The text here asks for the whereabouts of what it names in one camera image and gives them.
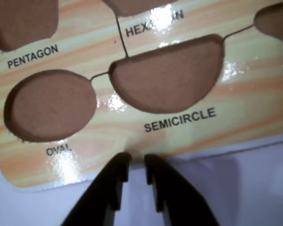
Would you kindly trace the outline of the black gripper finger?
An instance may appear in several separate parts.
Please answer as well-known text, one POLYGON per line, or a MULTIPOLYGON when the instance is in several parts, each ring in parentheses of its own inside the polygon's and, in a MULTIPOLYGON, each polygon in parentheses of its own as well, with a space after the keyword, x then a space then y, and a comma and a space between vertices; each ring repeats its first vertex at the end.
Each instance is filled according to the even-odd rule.
POLYGON ((147 184, 152 185, 156 212, 166 226, 218 226, 215 215, 198 190, 156 154, 144 156, 147 184))
POLYGON ((131 155, 116 154, 101 170, 76 205, 63 226, 112 226, 115 212, 121 208, 123 183, 128 181, 131 155))

